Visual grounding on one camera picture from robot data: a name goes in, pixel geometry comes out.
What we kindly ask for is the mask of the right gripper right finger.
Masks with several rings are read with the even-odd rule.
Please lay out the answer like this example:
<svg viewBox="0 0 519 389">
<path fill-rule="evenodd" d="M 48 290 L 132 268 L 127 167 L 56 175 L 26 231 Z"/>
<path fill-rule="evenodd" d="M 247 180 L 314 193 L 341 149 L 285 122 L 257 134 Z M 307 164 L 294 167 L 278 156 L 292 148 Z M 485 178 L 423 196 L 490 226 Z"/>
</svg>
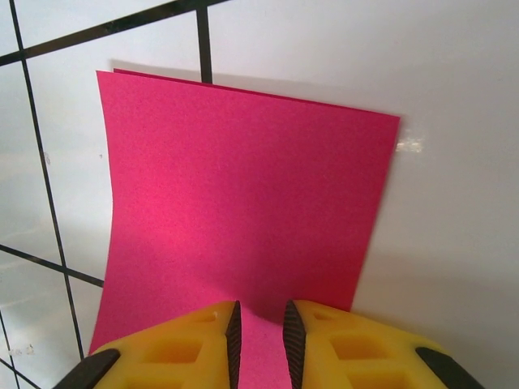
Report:
<svg viewBox="0 0 519 389">
<path fill-rule="evenodd" d="M 290 299 L 293 388 L 516 388 L 518 311 L 428 301 L 403 318 Z"/>
</svg>

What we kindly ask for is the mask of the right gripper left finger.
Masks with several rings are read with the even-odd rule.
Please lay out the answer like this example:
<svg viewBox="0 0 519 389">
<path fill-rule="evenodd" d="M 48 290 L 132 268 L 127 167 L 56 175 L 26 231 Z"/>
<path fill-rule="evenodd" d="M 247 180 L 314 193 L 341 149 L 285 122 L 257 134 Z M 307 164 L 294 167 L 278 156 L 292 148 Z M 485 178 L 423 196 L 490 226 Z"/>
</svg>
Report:
<svg viewBox="0 0 519 389">
<path fill-rule="evenodd" d="M 223 301 L 103 345 L 58 388 L 236 388 L 241 306 Z"/>
</svg>

